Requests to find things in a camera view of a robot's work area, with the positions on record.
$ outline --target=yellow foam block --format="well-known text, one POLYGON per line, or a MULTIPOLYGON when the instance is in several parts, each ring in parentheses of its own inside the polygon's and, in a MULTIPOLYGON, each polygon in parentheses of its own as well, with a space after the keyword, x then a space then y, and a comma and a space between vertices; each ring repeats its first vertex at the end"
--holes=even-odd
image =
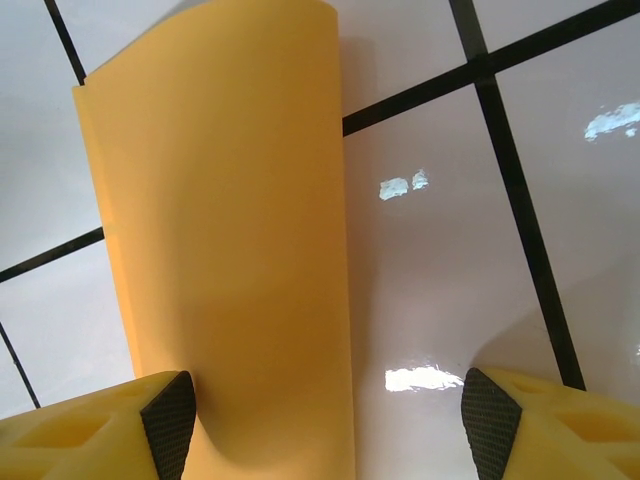
POLYGON ((640 479, 640 409, 518 373, 483 372, 522 408, 504 479, 640 479))
POLYGON ((335 11, 194 7, 74 95, 136 374, 194 376, 185 478, 353 478, 335 11))
POLYGON ((140 412, 176 374, 158 373, 0 421, 0 478, 156 480, 140 412))

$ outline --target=glossy white surface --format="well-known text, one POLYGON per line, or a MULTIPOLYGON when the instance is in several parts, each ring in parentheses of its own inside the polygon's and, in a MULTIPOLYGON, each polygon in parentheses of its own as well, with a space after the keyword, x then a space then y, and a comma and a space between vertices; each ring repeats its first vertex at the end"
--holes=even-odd
POLYGON ((0 284, 0 305, 42 405, 133 379, 104 242, 0 284))
POLYGON ((474 0, 489 51, 603 3, 603 0, 474 0))
POLYGON ((360 478, 476 478, 460 417, 474 363, 557 379, 475 92, 345 140, 360 478), (424 188, 380 184, 423 171, 424 188))
POLYGON ((498 76, 587 388, 640 405, 640 17, 498 76))
POLYGON ((0 270, 100 225, 71 87, 41 1, 0 2, 0 270))
POLYGON ((338 11, 345 114, 465 63, 448 1, 327 3, 338 11))

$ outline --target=black frame strip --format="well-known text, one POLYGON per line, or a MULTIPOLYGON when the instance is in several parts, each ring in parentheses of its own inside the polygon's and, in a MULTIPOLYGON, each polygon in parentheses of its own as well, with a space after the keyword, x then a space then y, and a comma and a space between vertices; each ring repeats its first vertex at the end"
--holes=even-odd
POLYGON ((23 273, 27 273, 34 268, 46 265, 47 263, 67 256, 70 253, 77 252, 78 250, 84 247, 88 247, 89 245, 93 245, 94 243, 101 240, 104 240, 104 231, 102 230, 102 227, 98 227, 94 230, 91 230, 90 232, 85 233, 84 235, 80 235, 79 237, 63 243, 62 245, 58 245, 51 250, 47 250, 40 255, 36 255, 29 260, 25 260, 24 262, 3 270, 2 272, 0 272, 0 283, 11 280, 18 275, 22 275, 23 273))
MULTIPOLYGON (((473 1, 449 3, 467 59, 488 55, 473 1)), ((474 83, 562 382, 586 390, 496 76, 480 77, 474 83)))
POLYGON ((82 66, 82 62, 80 62, 80 57, 78 57, 78 52, 76 52, 76 47, 73 45, 73 41, 71 40, 71 35, 69 35, 67 26, 64 24, 62 15, 60 15, 60 10, 58 9, 56 0, 44 0, 44 3, 47 6, 47 10, 49 10, 49 15, 51 16, 51 20, 53 20, 53 24, 56 27, 56 31, 58 32, 58 37, 60 37, 60 41, 62 42, 64 51, 67 53, 67 58, 71 63, 73 73, 76 74, 78 83, 80 85, 84 85, 84 79, 87 77, 87 75, 84 72, 84 67, 82 66))
POLYGON ((344 136, 351 135, 419 105, 471 85, 478 78, 495 75, 539 55, 578 40, 640 13, 637 0, 608 0, 560 23, 420 83, 403 92, 347 115, 344 136))
POLYGON ((5 332, 4 327, 2 326, 2 322, 0 322, 0 336, 2 336, 2 340, 4 340, 4 344, 7 346, 7 350, 9 350, 9 355, 13 359, 13 364, 18 369, 18 373, 20 373, 20 378, 22 378, 22 382, 24 386, 27 388, 27 392, 29 392, 29 396, 31 397, 31 401, 33 402, 33 406, 36 408, 40 408, 40 402, 38 401, 38 397, 36 396, 36 392, 33 391, 33 387, 31 386, 31 382, 27 377, 24 368, 22 368, 22 363, 18 358, 18 354, 16 353, 13 345, 11 344, 11 340, 9 340, 9 336, 7 332, 5 332))

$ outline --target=black bar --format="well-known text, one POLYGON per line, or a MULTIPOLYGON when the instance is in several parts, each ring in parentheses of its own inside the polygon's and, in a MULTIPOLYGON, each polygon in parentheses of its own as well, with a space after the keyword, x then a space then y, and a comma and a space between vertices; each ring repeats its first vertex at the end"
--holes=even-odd
MULTIPOLYGON (((488 55, 473 0, 449 0, 468 60, 488 55)), ((585 390, 560 294, 495 75, 475 82, 562 382, 585 390)))
POLYGON ((18 265, 14 265, 13 267, 3 270, 2 272, 0 272, 0 283, 11 280, 18 275, 26 273, 49 262, 53 262, 58 258, 69 255, 70 253, 76 252, 81 248, 88 247, 89 245, 93 245, 94 243, 101 240, 104 240, 104 231, 102 230, 102 227, 99 227, 95 230, 91 230, 90 232, 85 233, 84 235, 80 235, 73 240, 69 240, 62 245, 58 245, 51 250, 47 250, 40 255, 36 255, 29 260, 25 260, 18 265))
POLYGON ((609 0, 567 20, 518 40, 495 52, 476 56, 465 65, 381 100, 342 119, 346 137, 438 97, 471 85, 567 43, 602 30, 640 12, 638 0, 609 0))
POLYGON ((60 15, 60 10, 58 10, 58 5, 56 5, 56 0, 44 0, 44 3, 47 6, 47 10, 49 10, 49 15, 51 16, 51 20, 53 20, 53 24, 56 27, 56 31, 58 32, 58 36, 60 37, 60 41, 62 42, 64 51, 67 53, 67 57, 69 58, 69 62, 71 63, 71 68, 73 68, 73 73, 76 74, 78 83, 80 85, 84 85, 84 79, 87 77, 87 75, 84 73, 84 67, 80 62, 80 57, 78 57, 76 47, 73 46, 71 35, 69 35, 69 31, 64 24, 62 15, 60 15))
POLYGON ((27 391, 29 392, 29 396, 31 397, 33 406, 36 408, 40 408, 40 402, 38 401, 38 397, 36 397, 36 392, 33 391, 31 382, 29 381, 29 378, 27 377, 27 374, 25 373, 24 368, 22 368, 22 363, 20 363, 18 354, 13 348, 13 345, 9 340, 9 336, 7 335, 7 332, 4 331, 4 327, 2 326, 1 322, 0 322, 0 336, 2 336, 2 340, 4 340, 4 344, 7 346, 7 350, 9 350, 9 355, 11 355, 11 358, 13 359, 13 364, 18 369, 18 373, 20 373, 20 378, 22 378, 22 382, 24 383, 24 386, 27 387, 27 391))

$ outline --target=yellow foam sheet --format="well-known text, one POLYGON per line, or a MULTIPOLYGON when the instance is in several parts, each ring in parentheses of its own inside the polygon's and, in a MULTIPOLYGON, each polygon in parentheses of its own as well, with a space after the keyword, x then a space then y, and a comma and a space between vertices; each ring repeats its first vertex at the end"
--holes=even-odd
POLYGON ((138 376, 187 369, 186 479, 354 478, 337 18, 218 0, 75 89, 138 376))

